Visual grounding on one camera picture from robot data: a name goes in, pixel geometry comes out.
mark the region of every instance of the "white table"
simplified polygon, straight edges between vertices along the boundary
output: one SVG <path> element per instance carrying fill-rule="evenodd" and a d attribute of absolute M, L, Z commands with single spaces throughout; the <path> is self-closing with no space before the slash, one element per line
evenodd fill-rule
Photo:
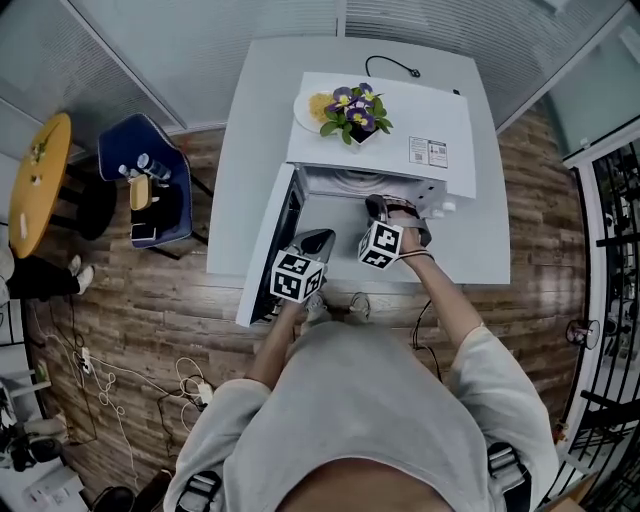
<path fill-rule="evenodd" d="M 207 272 L 221 286 L 242 286 L 271 188 L 287 151 L 293 100 L 304 71 L 365 74 L 370 55 L 418 68 L 412 78 L 381 59 L 373 76 L 417 82 L 467 97 L 476 161 L 477 199 L 455 214 L 429 221 L 429 246 L 457 283 L 508 284 L 507 198 L 498 141 L 475 62 L 423 46 L 339 37 L 254 41 L 244 63 L 222 146 L 211 211 Z M 407 273 L 407 281 L 415 277 Z"/>

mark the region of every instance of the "purple flower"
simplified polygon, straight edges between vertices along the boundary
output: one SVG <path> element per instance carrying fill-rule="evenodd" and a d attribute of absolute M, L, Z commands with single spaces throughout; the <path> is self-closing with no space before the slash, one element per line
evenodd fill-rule
<path fill-rule="evenodd" d="M 338 87 L 333 91 L 333 99 L 335 103 L 332 103 L 328 107 L 329 110 L 333 112 L 348 107 L 357 100 L 357 98 L 353 97 L 353 92 L 349 87 Z"/>
<path fill-rule="evenodd" d="M 373 94 L 373 87 L 365 82 L 362 82 L 358 87 L 360 87 L 360 90 L 362 91 L 360 101 L 368 107 L 373 106 L 373 99 L 376 97 L 375 94 Z"/>
<path fill-rule="evenodd" d="M 363 108 L 357 107 L 347 110 L 347 120 L 359 124 L 367 132 L 372 132 L 376 129 L 375 119 Z"/>

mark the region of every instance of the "person's leg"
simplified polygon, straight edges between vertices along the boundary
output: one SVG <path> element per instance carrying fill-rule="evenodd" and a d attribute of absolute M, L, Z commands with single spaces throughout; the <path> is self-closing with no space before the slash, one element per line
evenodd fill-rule
<path fill-rule="evenodd" d="M 304 334 L 312 327 L 331 321 L 331 313 L 327 310 L 324 299 L 320 293 L 314 293 L 304 306 L 307 311 L 307 319 L 300 327 L 300 333 Z"/>
<path fill-rule="evenodd" d="M 349 325 L 363 325 L 369 322 L 371 303 L 366 293 L 356 293 L 349 305 L 349 314 L 344 317 L 344 323 Z"/>
<path fill-rule="evenodd" d="M 68 269 L 56 267 L 36 256 L 15 260 L 15 271 L 7 281 L 12 299 L 42 299 L 80 291 L 78 279 Z"/>

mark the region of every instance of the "black railing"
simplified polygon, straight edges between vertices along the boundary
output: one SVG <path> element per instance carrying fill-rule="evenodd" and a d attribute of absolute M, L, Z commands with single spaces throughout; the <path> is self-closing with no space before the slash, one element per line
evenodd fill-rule
<path fill-rule="evenodd" d="M 570 462 L 564 462 L 554 494 L 562 494 L 576 481 L 576 471 L 581 479 L 595 474 L 583 506 L 626 510 L 623 503 L 636 497 L 633 489 L 640 481 L 640 167 L 634 145 L 596 160 L 593 168 L 605 228 L 605 238 L 596 241 L 606 251 L 605 321 L 594 379 L 581 393 L 585 413 L 567 457 L 580 470 L 571 465 L 569 471 Z"/>

